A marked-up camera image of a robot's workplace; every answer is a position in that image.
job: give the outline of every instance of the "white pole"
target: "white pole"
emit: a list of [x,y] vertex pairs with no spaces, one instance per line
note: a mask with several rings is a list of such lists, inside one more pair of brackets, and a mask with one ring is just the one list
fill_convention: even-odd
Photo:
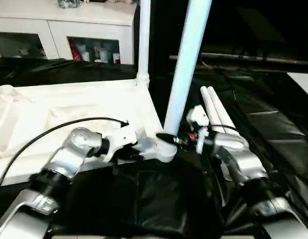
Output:
[[[211,99],[211,101],[212,101],[212,103],[213,103],[213,105],[214,105],[214,107],[217,111],[217,114],[218,114],[218,117],[220,119],[221,124],[235,128],[235,125],[232,122],[232,119],[229,117],[227,111],[225,110],[225,107],[223,106],[222,102],[218,98],[218,95],[216,94],[214,88],[212,86],[208,87],[207,92],[210,95],[210,99]],[[230,128],[224,127],[224,131],[225,131],[225,133],[229,133],[229,134],[233,134],[233,135],[239,135],[239,133],[237,131],[232,130]]]
[[178,133],[211,3],[212,0],[189,1],[165,118],[164,131],[167,133]]
[[[200,88],[200,92],[202,93],[202,97],[205,103],[206,112],[207,112],[210,124],[211,125],[222,124],[221,119],[217,113],[216,106],[214,105],[206,86],[202,86]],[[214,126],[212,127],[212,129],[220,133],[225,133],[225,130],[223,127]]]
[[139,70],[136,84],[149,84],[149,46],[150,46],[151,0],[141,0]]

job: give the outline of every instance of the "shelf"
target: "shelf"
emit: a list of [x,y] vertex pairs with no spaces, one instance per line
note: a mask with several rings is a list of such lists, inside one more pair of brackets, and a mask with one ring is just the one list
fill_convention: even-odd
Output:
[[0,0],[0,17],[132,26],[136,4],[90,2],[63,9],[57,0]]

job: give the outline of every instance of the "white cabinet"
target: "white cabinet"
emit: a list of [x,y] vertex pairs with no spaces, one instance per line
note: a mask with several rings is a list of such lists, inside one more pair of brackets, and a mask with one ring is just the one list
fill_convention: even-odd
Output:
[[0,57],[59,58],[46,20],[0,18]]
[[133,30],[131,26],[95,24],[85,22],[48,21],[60,58],[73,59],[69,42],[82,46],[90,61],[102,58],[113,62],[113,54],[120,55],[122,64],[133,64]]
[[79,55],[76,59],[133,64],[136,6],[90,2],[62,9],[57,0],[0,0],[0,57]]

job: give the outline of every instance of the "glass cabinet door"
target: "glass cabinet door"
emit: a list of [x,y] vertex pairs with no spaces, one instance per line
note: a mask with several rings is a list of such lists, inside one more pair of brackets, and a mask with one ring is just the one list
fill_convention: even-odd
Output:
[[60,58],[133,64],[133,27],[85,22],[48,21]]
[[48,22],[0,17],[0,57],[58,59]]
[[0,32],[0,57],[46,59],[38,34]]
[[118,40],[67,37],[74,60],[120,64]]

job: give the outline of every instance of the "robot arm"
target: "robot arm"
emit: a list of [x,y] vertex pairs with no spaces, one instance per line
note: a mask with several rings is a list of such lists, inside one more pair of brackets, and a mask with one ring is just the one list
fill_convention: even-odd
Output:
[[[31,178],[30,187],[20,192],[1,217],[0,239],[44,238],[48,221],[42,215],[58,211],[85,159],[95,156],[107,163],[118,149],[136,142],[136,133],[129,125],[105,138],[82,127],[72,130],[49,162]],[[24,212],[24,207],[31,213]]]
[[308,229],[281,193],[277,193],[260,159],[249,149],[240,135],[209,131],[209,120],[202,106],[196,106],[187,115],[193,132],[174,136],[157,134],[159,138],[181,147],[195,148],[202,154],[208,146],[212,157],[225,163],[232,181],[242,192],[250,214],[260,218],[263,228],[272,239],[308,239]]

